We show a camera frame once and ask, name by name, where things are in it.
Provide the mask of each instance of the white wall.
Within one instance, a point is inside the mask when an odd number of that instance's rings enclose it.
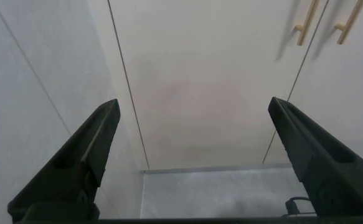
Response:
[[[0,0],[0,223],[11,222],[8,202],[112,98],[86,1]],[[122,115],[96,198],[102,218],[139,217],[143,174],[125,127]]]

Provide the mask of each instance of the cabinet door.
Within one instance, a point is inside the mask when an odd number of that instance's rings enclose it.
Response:
[[[363,157],[363,8],[346,41],[341,31],[357,0],[329,1],[290,102]],[[265,163],[288,162],[276,134]]]
[[[325,1],[110,3],[150,168],[261,164]]]

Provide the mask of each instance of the cabinet handle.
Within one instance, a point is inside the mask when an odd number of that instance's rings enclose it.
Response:
[[[306,34],[308,32],[308,29],[310,28],[311,21],[313,20],[314,14],[316,13],[317,7],[318,7],[319,0],[311,0],[310,8],[308,9],[308,13],[306,16],[306,20],[304,21],[303,26],[298,24],[296,25],[296,29],[300,31],[300,36],[298,40],[298,45],[302,46],[304,39],[306,38]]]
[[[337,44],[344,43],[344,41],[346,40],[347,36],[350,33],[353,23],[356,21],[358,15],[360,14],[362,7],[363,7],[363,0],[358,0],[356,6],[354,6],[354,9],[350,14],[349,20],[347,20],[346,25],[340,23],[336,24],[335,28],[342,31],[341,35],[339,36],[339,39],[337,40]]]

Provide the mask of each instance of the gray floor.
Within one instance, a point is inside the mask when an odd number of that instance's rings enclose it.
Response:
[[[141,218],[280,217],[294,196],[307,193],[292,168],[146,174]]]

